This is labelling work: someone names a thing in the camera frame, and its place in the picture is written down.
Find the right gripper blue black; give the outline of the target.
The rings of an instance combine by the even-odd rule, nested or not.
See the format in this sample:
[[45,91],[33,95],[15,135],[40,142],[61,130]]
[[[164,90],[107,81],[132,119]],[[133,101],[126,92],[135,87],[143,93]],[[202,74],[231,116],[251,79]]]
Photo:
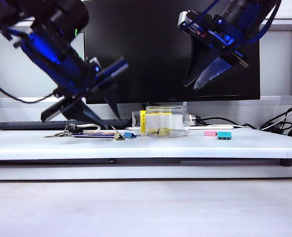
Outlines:
[[242,32],[219,15],[181,13],[179,29],[190,36],[191,61],[183,85],[194,81],[200,90],[214,81],[234,64],[248,67],[245,55],[238,49]]

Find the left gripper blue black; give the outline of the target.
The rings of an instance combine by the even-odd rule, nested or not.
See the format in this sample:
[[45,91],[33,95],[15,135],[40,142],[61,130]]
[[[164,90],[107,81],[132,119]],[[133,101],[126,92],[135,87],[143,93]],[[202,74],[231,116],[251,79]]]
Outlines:
[[114,79],[128,68],[123,57],[101,69],[96,61],[82,60],[67,39],[46,27],[24,33],[20,47],[57,84],[54,93],[62,98],[41,113],[42,122],[62,114],[67,119],[107,128],[107,124],[82,101],[97,90],[102,92],[105,101],[120,119]]

